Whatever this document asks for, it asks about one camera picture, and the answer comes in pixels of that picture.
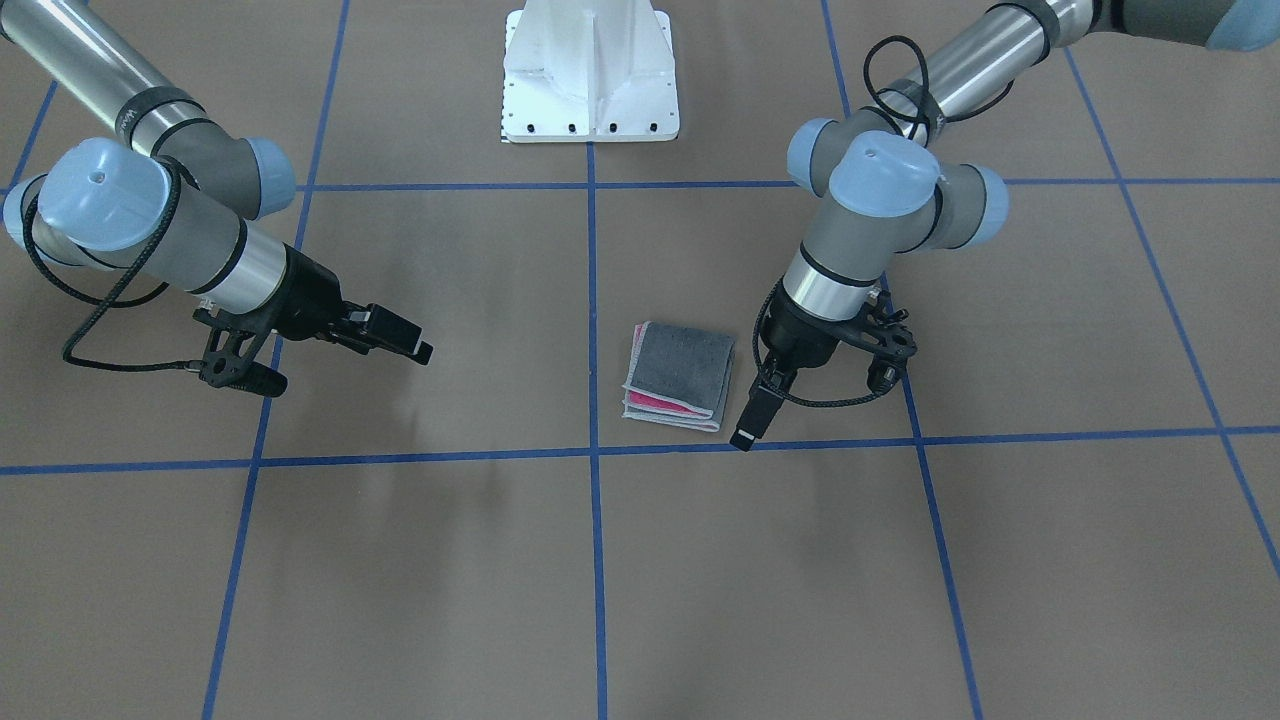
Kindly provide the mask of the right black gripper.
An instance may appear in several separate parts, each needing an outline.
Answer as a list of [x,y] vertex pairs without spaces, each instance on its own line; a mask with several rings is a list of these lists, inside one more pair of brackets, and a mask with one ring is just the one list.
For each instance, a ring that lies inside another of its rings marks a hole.
[[[340,324],[340,341],[335,327]],[[434,347],[422,328],[378,304],[346,302],[337,275],[303,252],[285,247],[285,270],[271,297],[255,311],[255,331],[289,341],[320,340],[369,355],[380,348],[426,366]]]

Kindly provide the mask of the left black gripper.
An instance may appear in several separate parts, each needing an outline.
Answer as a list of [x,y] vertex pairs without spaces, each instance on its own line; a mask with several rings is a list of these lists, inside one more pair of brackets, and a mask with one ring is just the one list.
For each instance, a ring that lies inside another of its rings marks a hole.
[[809,323],[804,313],[776,284],[764,305],[762,341],[767,348],[765,378],[756,378],[750,387],[745,405],[730,445],[740,451],[750,451],[769,429],[777,413],[786,402],[788,386],[801,369],[822,368],[835,354],[838,341]]

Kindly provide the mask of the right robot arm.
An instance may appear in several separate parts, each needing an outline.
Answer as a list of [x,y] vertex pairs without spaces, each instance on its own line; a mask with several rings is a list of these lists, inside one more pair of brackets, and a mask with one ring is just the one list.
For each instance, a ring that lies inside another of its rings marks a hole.
[[5,1],[3,37],[111,128],[19,183],[4,205],[35,266],[93,309],[65,342],[67,363],[93,365],[78,345],[108,310],[129,306],[124,292],[140,275],[198,299],[195,319],[209,328],[197,359],[151,372],[276,397],[285,378],[257,360],[273,337],[430,361],[417,325],[347,301],[333,272],[257,227],[294,197],[278,145],[228,135],[82,1]]

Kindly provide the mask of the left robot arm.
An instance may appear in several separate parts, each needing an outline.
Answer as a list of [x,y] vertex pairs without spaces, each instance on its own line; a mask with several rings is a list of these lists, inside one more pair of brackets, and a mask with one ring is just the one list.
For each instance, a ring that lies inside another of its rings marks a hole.
[[756,316],[756,377],[731,445],[749,451],[782,406],[806,406],[797,374],[840,345],[870,357],[867,393],[851,405],[905,377],[916,345],[881,284],[891,259],[984,243],[1009,217],[997,173],[931,151],[946,127],[989,110],[1021,73],[1094,32],[1252,53],[1276,41],[1277,19],[1275,1],[1000,1],[933,55],[901,35],[878,42],[910,50],[916,69],[886,86],[865,77],[864,108],[809,120],[790,141],[788,173],[820,205]]

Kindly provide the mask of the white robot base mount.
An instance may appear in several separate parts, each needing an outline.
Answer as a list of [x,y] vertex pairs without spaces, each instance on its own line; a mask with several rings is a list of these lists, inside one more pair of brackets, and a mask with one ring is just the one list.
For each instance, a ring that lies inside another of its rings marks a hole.
[[500,137],[640,143],[678,137],[672,23],[649,1],[527,1],[504,22]]

